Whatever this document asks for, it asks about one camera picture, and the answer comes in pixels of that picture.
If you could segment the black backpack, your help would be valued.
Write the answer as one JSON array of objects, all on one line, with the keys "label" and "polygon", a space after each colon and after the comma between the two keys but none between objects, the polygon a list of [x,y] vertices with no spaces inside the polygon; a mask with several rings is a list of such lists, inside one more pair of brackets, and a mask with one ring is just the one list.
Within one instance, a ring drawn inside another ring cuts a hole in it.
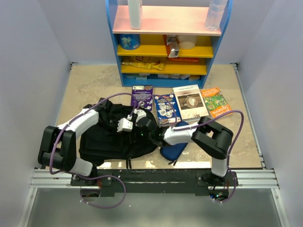
[{"label": "black backpack", "polygon": [[109,159],[129,160],[152,153],[157,146],[143,137],[139,129],[134,127],[131,132],[109,132],[101,127],[103,116],[121,119],[132,109],[132,106],[113,104],[109,100],[99,105],[99,122],[81,135],[80,157],[99,166]]}]

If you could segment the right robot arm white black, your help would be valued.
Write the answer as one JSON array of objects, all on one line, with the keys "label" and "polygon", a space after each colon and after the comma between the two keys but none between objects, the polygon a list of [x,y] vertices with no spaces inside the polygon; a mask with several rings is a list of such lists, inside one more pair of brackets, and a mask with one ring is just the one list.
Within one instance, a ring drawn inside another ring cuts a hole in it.
[{"label": "right robot arm white black", "polygon": [[195,143],[212,158],[211,181],[217,186],[228,180],[228,150],[232,144],[233,132],[225,126],[201,117],[197,123],[178,127],[159,127],[148,117],[136,121],[148,141],[159,147],[171,147],[181,143]]}]

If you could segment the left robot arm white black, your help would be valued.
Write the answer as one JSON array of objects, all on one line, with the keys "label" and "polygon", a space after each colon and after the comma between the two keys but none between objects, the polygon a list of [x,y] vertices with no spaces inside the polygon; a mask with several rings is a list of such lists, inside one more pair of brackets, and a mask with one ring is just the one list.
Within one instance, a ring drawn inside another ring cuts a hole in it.
[{"label": "left robot arm white black", "polygon": [[66,172],[81,177],[86,185],[98,181],[98,172],[93,163],[77,156],[77,139],[89,128],[113,131],[123,117],[122,105],[105,103],[98,106],[86,105],[72,119],[58,126],[48,126],[42,136],[38,163],[49,167],[55,175]]}]

